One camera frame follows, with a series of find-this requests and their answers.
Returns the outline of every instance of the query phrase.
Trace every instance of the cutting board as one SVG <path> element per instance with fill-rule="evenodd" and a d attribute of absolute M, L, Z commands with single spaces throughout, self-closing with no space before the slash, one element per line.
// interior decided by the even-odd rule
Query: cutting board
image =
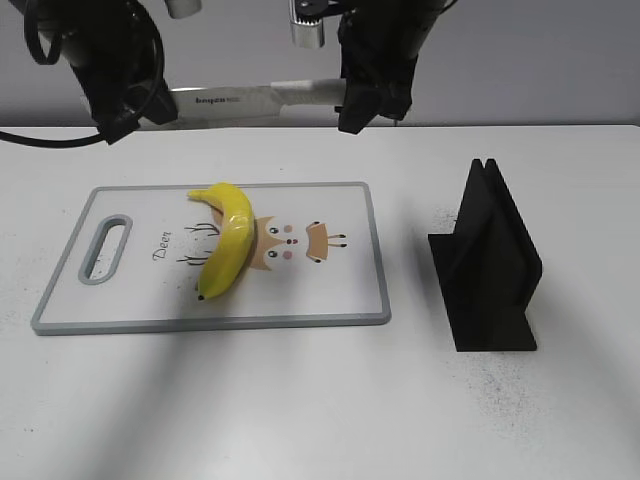
<path fill-rule="evenodd" d="M 256 241 L 231 290 L 197 279 L 221 213 L 206 186 L 101 187 L 85 205 L 33 316 L 39 335 L 374 325 L 391 311 L 364 183 L 240 185 Z"/>

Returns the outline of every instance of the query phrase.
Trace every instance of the black stand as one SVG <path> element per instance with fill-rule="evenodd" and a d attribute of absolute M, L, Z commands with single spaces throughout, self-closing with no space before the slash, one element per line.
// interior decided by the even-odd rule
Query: black stand
<path fill-rule="evenodd" d="M 429 243 L 459 352 L 537 349 L 524 312 L 542 262 L 495 160 L 473 161 L 453 233 Z"/>

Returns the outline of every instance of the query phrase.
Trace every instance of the white table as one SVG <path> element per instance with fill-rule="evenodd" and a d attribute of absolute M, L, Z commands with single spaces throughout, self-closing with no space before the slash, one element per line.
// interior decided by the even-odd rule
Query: white table
<path fill-rule="evenodd" d="M 86 130 L 25 129 L 75 136 Z M 539 351 L 456 353 L 426 234 L 495 157 L 543 258 Z M 39 338 L 29 319 L 99 185 L 364 180 L 382 327 Z M 0 478 L 640 478 L 640 129 L 144 133 L 0 145 Z"/>

